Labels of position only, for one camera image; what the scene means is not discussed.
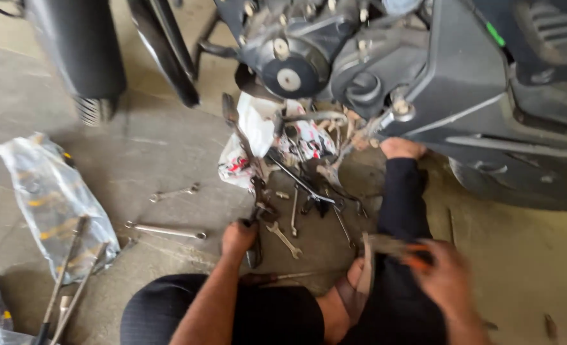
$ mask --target human arm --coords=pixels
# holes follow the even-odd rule
[[[228,225],[222,237],[222,255],[213,272],[190,304],[170,345],[225,345],[233,338],[234,307],[239,268],[256,238],[257,224]]]
[[[419,286],[439,306],[445,317],[450,345],[491,344],[471,295],[467,263],[444,241],[426,240],[434,259],[430,271],[412,269]]]

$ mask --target screwdriver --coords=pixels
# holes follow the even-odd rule
[[[277,274],[277,273],[247,273],[239,278],[239,284],[242,286],[260,286],[264,284],[271,284],[278,282],[281,279],[301,278],[313,276],[316,274],[329,274],[335,272],[343,272],[344,270],[333,271],[319,271],[319,272],[303,272],[292,274]]]

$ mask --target forearm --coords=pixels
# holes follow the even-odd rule
[[[474,310],[445,312],[449,345],[490,345],[481,318]]]
[[[240,258],[222,257],[189,306],[170,345],[232,342]]]

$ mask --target black pants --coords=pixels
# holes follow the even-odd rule
[[[378,232],[406,241],[432,238],[422,200],[425,180],[409,158],[387,161]],[[441,311],[417,286],[408,267],[379,255],[373,292],[358,325],[341,344],[446,344]],[[128,302],[122,345],[166,345],[207,276],[154,280]],[[239,287],[233,344],[321,344],[324,319],[305,287]]]

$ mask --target person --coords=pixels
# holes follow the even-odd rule
[[[121,344],[489,344],[464,259],[429,231],[425,178],[417,166],[425,147],[392,137],[381,149],[387,173],[377,231],[428,245],[429,273],[377,254],[365,304],[339,283],[317,298],[301,286],[239,286],[241,261],[257,228],[234,222],[224,231],[210,276],[165,276],[132,297],[121,319]],[[352,292],[365,267],[358,258],[343,278]],[[361,309],[356,316],[354,308]]]

